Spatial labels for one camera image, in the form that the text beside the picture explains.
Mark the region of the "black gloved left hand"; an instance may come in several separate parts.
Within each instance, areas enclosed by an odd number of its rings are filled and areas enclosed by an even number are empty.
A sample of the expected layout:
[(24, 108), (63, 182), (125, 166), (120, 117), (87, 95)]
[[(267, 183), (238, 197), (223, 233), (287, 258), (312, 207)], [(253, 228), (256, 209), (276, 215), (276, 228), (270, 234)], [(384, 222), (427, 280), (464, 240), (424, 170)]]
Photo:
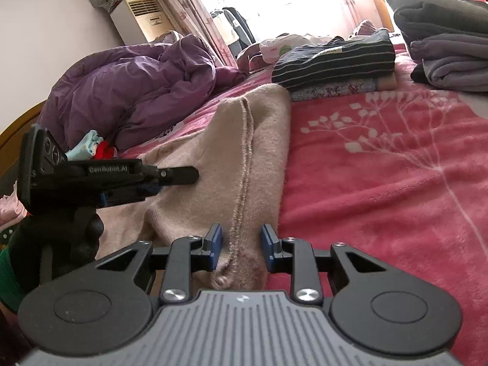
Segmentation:
[(58, 217), (26, 217), (1, 252), (1, 303), (13, 313), (40, 285), (43, 251), (52, 249), (52, 277), (91, 263), (104, 225), (93, 209)]

